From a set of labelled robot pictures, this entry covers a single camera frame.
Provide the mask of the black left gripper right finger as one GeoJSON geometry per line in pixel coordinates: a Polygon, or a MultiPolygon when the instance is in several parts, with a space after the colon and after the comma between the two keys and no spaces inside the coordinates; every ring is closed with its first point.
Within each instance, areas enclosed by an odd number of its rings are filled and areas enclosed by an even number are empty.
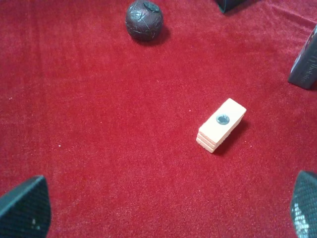
{"type": "Polygon", "coordinates": [[[295,182],[290,206],[291,219],[299,238],[317,236],[317,175],[300,171],[295,182]]]}

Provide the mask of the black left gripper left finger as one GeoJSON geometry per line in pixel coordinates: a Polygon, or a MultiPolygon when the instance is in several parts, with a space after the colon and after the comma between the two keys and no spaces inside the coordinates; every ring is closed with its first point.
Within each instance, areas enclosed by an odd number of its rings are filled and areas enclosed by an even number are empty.
{"type": "Polygon", "coordinates": [[[51,224],[48,184],[33,176],[0,197],[2,238],[45,238],[51,224]]]}

